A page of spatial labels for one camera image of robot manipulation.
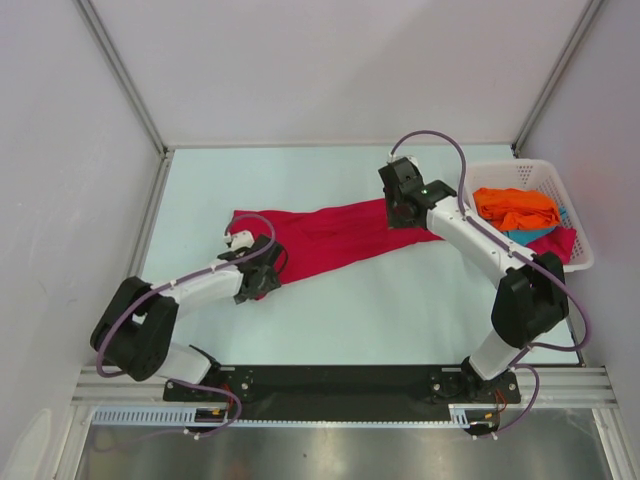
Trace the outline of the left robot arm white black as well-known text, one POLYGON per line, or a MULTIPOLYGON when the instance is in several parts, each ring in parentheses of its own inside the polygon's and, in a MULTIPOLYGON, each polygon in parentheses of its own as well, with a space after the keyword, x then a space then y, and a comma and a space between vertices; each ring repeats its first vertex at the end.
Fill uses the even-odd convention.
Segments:
POLYGON ((228 250, 206 267, 154 285, 125 279, 90 337, 98 373, 126 375, 142 382, 153 376, 186 382, 197 398, 214 397, 221 376, 216 360, 194 345, 173 339, 179 320, 223 299, 237 304, 258 300, 281 287, 288 252, 274 239, 242 231, 228 238, 228 250))

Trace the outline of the crimson red t shirt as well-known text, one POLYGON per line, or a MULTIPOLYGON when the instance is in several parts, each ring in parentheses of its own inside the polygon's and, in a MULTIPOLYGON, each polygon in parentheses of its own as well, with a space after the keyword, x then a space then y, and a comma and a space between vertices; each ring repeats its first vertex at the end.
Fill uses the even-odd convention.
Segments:
POLYGON ((276 262, 283 285, 438 239, 420 228, 390 228, 382 198, 307 213, 236 210, 233 218, 232 233, 247 230, 256 239, 274 228, 285 254, 276 262))

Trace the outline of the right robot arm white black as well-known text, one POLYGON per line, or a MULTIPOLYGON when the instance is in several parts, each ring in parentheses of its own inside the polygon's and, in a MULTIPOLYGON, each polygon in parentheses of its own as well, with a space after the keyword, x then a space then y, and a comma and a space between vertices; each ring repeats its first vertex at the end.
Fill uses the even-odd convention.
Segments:
POLYGON ((452 245, 493 285, 490 331, 461 365, 455 386, 440 384, 456 402, 485 403, 501 386, 513 387, 513 363, 548 343, 569 348, 564 266, 554 253, 537 254, 483 221, 441 180, 427 183, 410 157, 378 171, 388 224, 422 229, 452 245))

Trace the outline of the white perforated plastic basket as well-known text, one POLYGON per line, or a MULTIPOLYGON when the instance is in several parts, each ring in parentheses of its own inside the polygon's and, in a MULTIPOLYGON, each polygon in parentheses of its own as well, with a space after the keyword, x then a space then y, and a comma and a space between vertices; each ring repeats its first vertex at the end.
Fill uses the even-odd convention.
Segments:
POLYGON ((515 188, 539 191, 564 208, 566 217, 561 226, 576 231, 576 239, 569 262, 564 266, 566 273, 587 270, 594 265, 594 255, 574 208, 568 191, 555 167, 548 161, 535 159, 515 159, 484 161, 471 164, 467 168, 464 183, 464 200, 476 212, 473 193, 481 188, 515 188))

